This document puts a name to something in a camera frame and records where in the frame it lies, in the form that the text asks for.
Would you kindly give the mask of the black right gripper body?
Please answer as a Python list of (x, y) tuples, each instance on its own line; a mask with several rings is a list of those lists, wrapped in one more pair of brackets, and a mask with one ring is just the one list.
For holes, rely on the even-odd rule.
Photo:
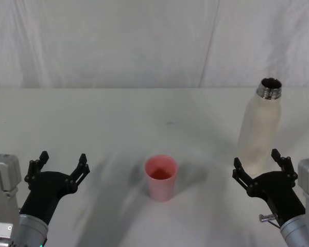
[(296, 172), (272, 171), (252, 179), (249, 196), (264, 200), (279, 226), (290, 219), (304, 215), (305, 207), (294, 192)]

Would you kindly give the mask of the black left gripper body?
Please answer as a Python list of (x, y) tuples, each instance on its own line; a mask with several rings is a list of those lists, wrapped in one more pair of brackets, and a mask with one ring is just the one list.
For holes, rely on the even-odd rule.
[(60, 199), (73, 192), (71, 177), (61, 172), (45, 171), (26, 175), (24, 180), (30, 192), (20, 214), (49, 224)]

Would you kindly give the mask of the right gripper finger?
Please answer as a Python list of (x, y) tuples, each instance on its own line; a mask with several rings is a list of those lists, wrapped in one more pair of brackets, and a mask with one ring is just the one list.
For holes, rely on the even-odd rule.
[(295, 183), (298, 175), (294, 170), (290, 156), (283, 157), (277, 149), (272, 149), (271, 157), (279, 165), (281, 171), (285, 173), (286, 177), (291, 181), (291, 183)]
[(248, 196), (257, 197), (258, 182), (245, 172), (238, 157), (234, 158), (232, 177), (242, 186)]

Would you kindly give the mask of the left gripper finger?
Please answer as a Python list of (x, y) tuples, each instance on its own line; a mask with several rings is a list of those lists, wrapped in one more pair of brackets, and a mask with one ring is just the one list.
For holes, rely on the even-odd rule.
[(30, 160), (28, 172), (24, 178), (26, 183), (31, 183), (31, 181), (35, 180), (37, 175), (40, 174), (43, 166), (49, 160), (49, 155), (47, 151), (42, 151), (39, 158), (37, 160)]
[(78, 190), (78, 186), (90, 173), (89, 166), (87, 164), (87, 157), (85, 153), (82, 153), (77, 167), (74, 171), (65, 179), (66, 189), (68, 193), (75, 193)]

